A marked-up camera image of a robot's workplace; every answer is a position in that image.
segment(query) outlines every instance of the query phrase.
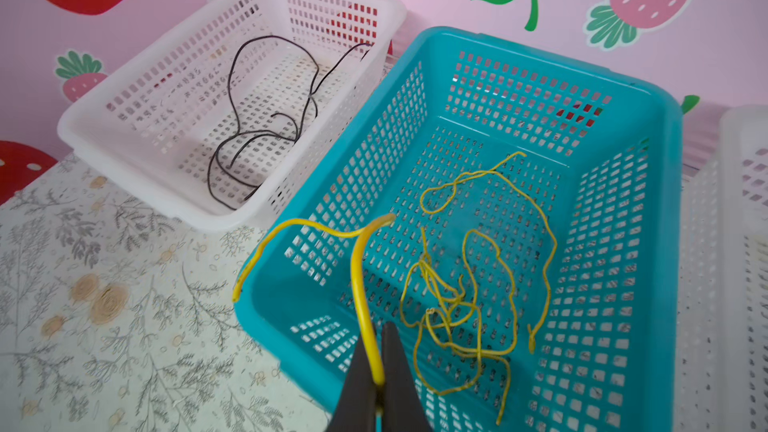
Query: floral tablecloth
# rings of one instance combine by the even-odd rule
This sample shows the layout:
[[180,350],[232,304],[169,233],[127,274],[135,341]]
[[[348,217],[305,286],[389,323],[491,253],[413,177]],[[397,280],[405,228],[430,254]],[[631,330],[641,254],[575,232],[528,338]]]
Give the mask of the floral tablecloth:
[[324,430],[234,316],[260,235],[197,232],[73,156],[0,206],[0,429]]

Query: yellow wire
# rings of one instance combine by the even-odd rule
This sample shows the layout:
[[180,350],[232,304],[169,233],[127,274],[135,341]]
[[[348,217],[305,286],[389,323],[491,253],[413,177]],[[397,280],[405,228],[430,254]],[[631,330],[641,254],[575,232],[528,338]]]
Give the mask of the yellow wire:
[[[468,239],[469,235],[471,235],[473,233],[478,234],[481,237],[486,238],[487,240],[490,241],[491,244],[494,245],[494,247],[496,249],[496,257],[504,265],[504,268],[508,271],[509,276],[510,276],[510,280],[512,280],[512,286],[514,286],[514,278],[512,276],[512,271],[509,269],[509,267],[506,265],[506,263],[504,263],[504,261],[501,259],[501,251],[500,251],[499,247],[496,245],[496,243],[490,237],[488,237],[487,235],[483,234],[482,232],[477,231],[475,229],[470,230],[469,232],[467,232],[467,234],[465,236],[464,243],[462,245],[462,255],[464,257],[464,264],[465,264],[465,267],[467,269],[467,272],[469,273],[469,277],[472,280],[472,283],[475,284],[475,293],[474,293],[472,302],[464,302],[463,301],[464,297],[466,296],[466,291],[464,290],[464,286],[463,286],[463,283],[462,283],[463,275],[460,275],[459,278],[458,278],[458,284],[459,284],[459,287],[462,290],[462,292],[460,294],[455,294],[454,298],[447,299],[448,302],[452,303],[452,306],[448,310],[447,313],[444,313],[444,311],[441,311],[440,309],[437,309],[437,308],[429,308],[429,309],[426,310],[426,312],[422,316],[421,320],[419,320],[418,322],[409,323],[406,320],[406,318],[405,318],[405,315],[404,315],[404,313],[402,311],[402,308],[403,308],[403,303],[404,303],[405,298],[406,298],[406,293],[408,292],[408,285],[410,284],[411,276],[413,274],[413,271],[416,270],[417,267],[422,270],[422,276],[424,277],[425,283],[427,283],[430,292],[433,292],[433,294],[437,297],[438,302],[440,302],[441,308],[445,310],[445,305],[442,303],[442,300],[445,300],[445,299],[441,299],[441,297],[442,297],[441,295],[434,293],[434,289],[437,288],[436,286],[435,287],[430,287],[429,286],[429,280],[433,280],[433,277],[434,276],[438,276],[438,275],[437,275],[437,273],[435,272],[435,270],[431,266],[431,264],[432,264],[432,257],[428,253],[428,248],[427,248],[427,244],[426,244],[426,234],[422,230],[422,245],[424,247],[424,253],[420,257],[418,262],[416,264],[414,264],[413,266],[411,266],[411,268],[408,270],[408,275],[406,276],[406,283],[405,283],[405,285],[403,287],[403,291],[402,291],[402,294],[400,296],[400,319],[402,320],[404,325],[409,327],[409,328],[418,327],[418,335],[417,335],[417,338],[416,338],[416,344],[414,345],[414,348],[413,348],[413,368],[414,368],[414,371],[416,372],[416,376],[418,377],[418,379],[425,385],[425,387],[427,387],[431,392],[433,392],[437,396],[443,396],[443,395],[447,395],[447,394],[452,394],[454,392],[459,392],[461,390],[466,390],[466,389],[472,387],[473,385],[475,385],[478,382],[478,380],[480,379],[480,376],[482,375],[482,367],[483,367],[482,360],[484,358],[490,358],[492,360],[497,360],[497,361],[500,361],[500,362],[502,362],[504,364],[504,367],[507,370],[507,380],[506,380],[506,383],[504,384],[504,393],[502,395],[502,402],[500,404],[498,416],[496,418],[496,425],[500,425],[501,422],[502,422],[502,418],[504,416],[504,409],[506,408],[507,395],[508,395],[509,389],[510,389],[510,387],[512,385],[512,368],[510,367],[508,360],[506,360],[505,358],[501,357],[501,355],[502,354],[508,354],[509,352],[512,352],[512,350],[514,350],[514,346],[517,343],[517,327],[516,327],[516,325],[517,325],[517,311],[516,311],[516,309],[514,309],[514,302],[512,300],[512,297],[514,295],[514,290],[512,290],[512,293],[509,295],[509,300],[510,300],[510,304],[512,305],[512,308],[513,308],[513,311],[514,311],[514,316],[515,316],[515,324],[514,324],[515,327],[513,327],[513,335],[514,335],[513,346],[511,346],[510,349],[504,350],[504,351],[483,349],[482,348],[482,314],[480,312],[480,309],[476,305],[477,295],[478,295],[478,287],[477,287],[477,283],[475,281],[474,272],[472,272],[472,268],[469,266],[468,261],[466,259],[467,239]],[[451,329],[452,329],[452,327],[455,327],[458,322],[450,322],[448,320],[448,318],[450,317],[450,313],[452,313],[454,308],[457,307],[457,306],[469,307],[471,309],[469,314],[466,317],[464,317],[464,319],[462,319],[460,321],[462,324],[464,322],[466,322],[474,313],[477,313],[477,315],[478,315],[478,326],[477,326],[478,327],[478,343],[477,343],[477,347],[475,349],[465,348],[465,347],[462,347],[462,346],[460,346],[460,345],[458,345],[458,344],[453,342]],[[442,320],[442,323],[441,324],[437,324],[437,326],[438,327],[444,327],[444,329],[446,330],[446,334],[448,336],[448,342],[440,341],[440,339],[435,334],[435,331],[432,328],[432,323],[430,322],[430,317],[433,314],[437,314],[437,315],[440,316],[440,318]],[[476,362],[477,372],[475,374],[475,377],[473,379],[471,379],[470,381],[468,381],[466,384],[462,385],[462,386],[458,386],[458,387],[454,387],[454,388],[449,388],[449,389],[445,389],[445,390],[437,390],[436,388],[434,388],[427,381],[427,379],[424,378],[424,376],[423,376],[423,374],[421,372],[421,369],[418,367],[418,347],[419,347],[419,345],[422,342],[422,337],[424,335],[424,328],[427,328],[427,331],[432,336],[432,340],[435,341],[437,346],[439,346],[440,348],[444,348],[445,349],[445,348],[450,347],[454,351],[454,353],[456,355],[458,355],[459,357],[474,358],[477,361]]]
[[240,273],[240,276],[238,277],[237,282],[235,283],[235,289],[232,291],[232,302],[238,302],[240,300],[240,294],[243,293],[243,284],[245,283],[245,279],[248,278],[248,275],[250,275],[250,272],[254,270],[254,266],[261,258],[261,255],[264,254],[264,248],[266,248],[266,246],[269,245],[270,242],[272,242],[272,240],[274,239],[274,237],[277,236],[277,234],[281,233],[283,230],[285,230],[290,226],[314,227],[321,232],[325,232],[326,234],[331,234],[334,237],[339,237],[339,238],[357,237],[358,235],[362,234],[362,231],[365,230],[365,227],[363,227],[363,228],[354,230],[352,232],[339,232],[337,230],[333,230],[330,227],[324,226],[323,224],[312,222],[311,220],[305,220],[304,218],[292,218],[291,220],[286,220],[279,226],[274,227],[272,232],[267,234],[261,240],[258,247],[256,247],[254,256],[251,257],[251,259],[248,261],[246,266],[243,268],[243,271]]
[[[489,170],[476,170],[474,172],[463,172],[459,174],[459,176],[453,182],[447,182],[441,186],[431,187],[425,190],[419,199],[419,205],[427,214],[429,215],[437,214],[438,212],[442,212],[443,210],[445,210],[448,204],[450,204],[451,201],[454,199],[454,197],[456,197],[458,184],[469,182],[470,180],[474,180],[475,178],[481,178],[487,175],[494,175],[496,177],[499,177],[504,182],[506,182],[510,187],[512,187],[512,189],[515,192],[517,192],[518,194],[523,196],[526,200],[528,200],[533,205],[533,207],[536,207],[536,211],[538,212],[539,216],[542,217],[542,221],[544,222],[544,226],[547,229],[547,233],[549,233],[549,236],[552,238],[552,251],[550,252],[549,258],[547,258],[547,261],[544,264],[544,268],[542,269],[542,276],[544,277],[544,286],[547,289],[547,299],[544,302],[544,310],[542,311],[541,318],[538,320],[538,322],[533,327],[533,329],[531,328],[531,325],[528,324],[528,351],[532,354],[536,350],[536,334],[544,326],[544,321],[546,320],[547,314],[549,313],[549,305],[550,305],[550,302],[552,301],[552,287],[549,284],[549,279],[547,277],[547,270],[549,270],[549,265],[552,264],[552,259],[554,259],[554,255],[558,250],[558,240],[552,233],[552,229],[549,227],[549,221],[547,220],[547,216],[544,214],[544,211],[542,210],[541,207],[539,207],[536,201],[533,200],[528,194],[526,194],[525,192],[517,188],[516,185],[513,184],[503,174],[501,174],[500,172],[497,172],[496,170],[497,168],[503,166],[507,161],[509,161],[511,158],[515,156],[527,157],[527,155],[524,152],[515,152],[510,156],[507,156],[507,158],[505,158],[504,160],[502,160],[501,162],[499,162]],[[424,197],[426,197],[426,195],[430,192],[437,192],[447,187],[453,187],[453,192],[451,193],[451,196],[448,197],[448,200],[446,201],[446,203],[444,203],[441,207],[436,208],[434,210],[427,209],[427,207],[424,205]]]
[[379,344],[376,342],[376,331],[371,321],[371,312],[368,309],[368,299],[366,298],[366,287],[362,276],[362,256],[366,253],[368,241],[381,227],[392,224],[397,216],[387,214],[365,226],[360,236],[355,241],[355,247],[352,250],[351,269],[352,269],[352,296],[355,299],[355,312],[357,312],[357,321],[360,322],[360,337],[362,344],[366,348],[368,364],[371,366],[371,376],[373,383],[379,387],[384,385],[384,362],[382,361]]
[[[536,333],[539,332],[539,330],[544,325],[544,320],[547,317],[550,301],[552,299],[552,288],[550,287],[549,280],[547,278],[547,270],[549,269],[550,264],[552,264],[552,260],[558,248],[558,242],[554,234],[552,233],[552,230],[549,227],[549,222],[542,208],[539,207],[539,205],[530,196],[525,194],[522,190],[516,187],[508,178],[506,178],[503,174],[501,174],[496,170],[497,168],[503,166],[507,161],[509,161],[510,159],[518,155],[526,157],[526,155],[523,152],[515,152],[510,156],[508,156],[507,158],[505,158],[504,160],[502,160],[493,168],[490,168],[489,170],[463,172],[452,182],[448,182],[441,186],[428,188],[421,195],[419,199],[419,205],[422,207],[422,210],[424,210],[425,213],[429,215],[437,214],[445,210],[446,207],[451,203],[451,201],[453,201],[453,199],[456,197],[456,193],[458,191],[458,185],[463,184],[465,182],[469,182],[476,178],[481,178],[487,175],[494,175],[496,177],[499,177],[504,182],[506,182],[513,190],[515,190],[518,194],[526,198],[531,204],[533,204],[534,207],[536,207],[538,214],[542,217],[542,221],[544,222],[544,226],[546,227],[547,232],[552,238],[553,246],[552,246],[552,251],[550,252],[550,255],[542,269],[542,275],[544,277],[544,285],[546,286],[546,289],[547,289],[547,299],[544,303],[544,310],[542,311],[541,318],[533,328],[531,327],[530,324],[528,325],[528,350],[531,353],[533,353],[536,348],[536,340],[535,340]],[[446,201],[446,203],[444,203],[441,207],[433,210],[427,209],[427,207],[424,205],[424,199],[426,195],[430,192],[437,192],[447,187],[452,187],[452,193],[448,197],[448,200]],[[383,386],[385,383],[384,366],[381,359],[381,353],[379,351],[378,343],[376,342],[376,333],[373,329],[370,310],[368,308],[365,285],[363,283],[362,259],[363,259],[363,255],[365,254],[366,246],[368,244],[368,241],[370,240],[370,237],[380,227],[388,226],[392,224],[395,221],[395,218],[396,216],[394,216],[393,214],[381,216],[376,220],[372,221],[368,226],[365,226],[364,228],[360,228],[352,232],[339,232],[331,228],[328,228],[327,226],[319,224],[317,222],[312,222],[302,218],[294,218],[294,219],[283,222],[282,224],[276,226],[274,230],[272,230],[272,232],[270,232],[267,236],[265,236],[264,240],[262,240],[261,243],[256,247],[253,257],[248,261],[248,263],[243,269],[243,272],[240,274],[240,276],[237,279],[237,282],[235,284],[235,289],[233,290],[233,293],[232,293],[233,302],[238,302],[240,300],[240,294],[242,293],[242,290],[243,290],[243,283],[245,283],[245,280],[247,279],[248,275],[254,269],[254,265],[259,261],[262,254],[264,254],[265,247],[274,239],[275,236],[277,236],[277,234],[282,232],[285,228],[289,226],[310,226],[320,230],[321,232],[325,232],[327,234],[330,234],[339,238],[357,237],[358,239],[355,242],[355,246],[352,250],[352,257],[350,259],[352,296],[354,297],[355,311],[357,314],[358,322],[360,323],[360,337],[362,339],[363,346],[365,347],[365,350],[366,350],[366,355],[368,357],[368,361],[370,364],[373,382],[379,387]],[[501,249],[493,239],[491,239],[489,236],[485,235],[484,233],[476,229],[469,230],[465,234],[464,241],[462,243],[462,259],[464,261],[464,267],[467,270],[467,273],[469,274],[470,281],[472,282],[472,288],[473,288],[474,294],[472,296],[472,301],[466,302],[464,300],[466,297],[466,290],[464,288],[464,284],[462,283],[464,275],[462,274],[462,275],[459,275],[458,277],[458,286],[461,289],[461,291],[457,290],[450,284],[446,283],[440,277],[440,275],[435,271],[435,269],[432,267],[432,256],[428,253],[426,231],[424,228],[421,228],[421,234],[422,234],[422,246],[424,248],[424,252],[420,256],[417,263],[411,266],[410,269],[408,270],[408,274],[405,280],[405,285],[403,287],[403,291],[400,296],[400,304],[399,304],[400,319],[402,320],[403,324],[408,328],[418,327],[416,344],[414,345],[414,349],[413,349],[413,366],[416,371],[416,375],[424,383],[424,385],[429,390],[431,390],[434,394],[438,396],[443,396],[447,394],[452,394],[454,392],[459,392],[461,390],[466,390],[472,387],[473,385],[475,385],[480,379],[480,376],[482,375],[482,370],[483,370],[482,360],[484,358],[502,362],[507,371],[507,380],[506,380],[506,384],[504,385],[502,402],[501,402],[500,410],[498,413],[498,417],[496,419],[496,425],[500,425],[502,421],[502,417],[504,415],[504,408],[506,406],[507,395],[508,395],[510,386],[512,384],[512,369],[510,367],[509,361],[503,356],[513,352],[513,350],[517,346],[517,341],[518,341],[518,333],[517,333],[518,313],[513,300],[516,289],[515,289],[515,282],[514,282],[514,276],[513,276],[512,270],[506,264],[506,262],[504,262],[504,260],[502,259]],[[477,284],[477,281],[475,280],[475,274],[472,271],[472,267],[468,263],[467,253],[466,253],[467,241],[471,234],[475,234],[482,237],[494,247],[496,260],[502,264],[512,284],[512,288],[509,293],[508,299],[509,299],[510,307],[512,308],[512,313],[514,316],[514,323],[512,326],[513,339],[512,339],[512,344],[506,350],[488,350],[488,349],[484,350],[482,348],[482,312],[477,307],[478,284]],[[408,286],[410,285],[412,274],[417,269],[421,271],[421,276],[424,279],[424,283],[427,289],[432,293],[432,295],[436,297],[439,308],[429,308],[426,310],[422,318],[419,319],[417,322],[408,322],[403,312],[403,303],[406,299],[406,293],[408,292]],[[447,292],[451,293],[453,296],[444,297],[440,292],[440,287],[445,289]],[[466,313],[466,315],[463,318],[454,322],[454,321],[451,321],[450,317],[457,308],[468,308],[469,312]],[[477,347],[466,348],[454,343],[452,340],[452,329],[466,323],[475,313],[478,315]],[[434,314],[437,314],[440,317],[440,319],[442,320],[441,323],[432,324],[431,317]],[[448,342],[440,341],[440,339],[437,337],[437,334],[434,331],[433,327],[435,326],[439,328],[442,327],[445,329],[446,334],[448,336]],[[474,379],[471,379],[464,385],[445,389],[445,390],[435,389],[433,386],[429,384],[429,382],[426,379],[424,379],[420,369],[418,368],[418,347],[422,341],[424,328],[427,329],[430,336],[432,337],[432,340],[435,341],[437,346],[439,346],[440,348],[443,348],[443,349],[450,348],[453,351],[453,353],[455,353],[459,357],[474,358],[476,360],[477,372],[475,374]]]

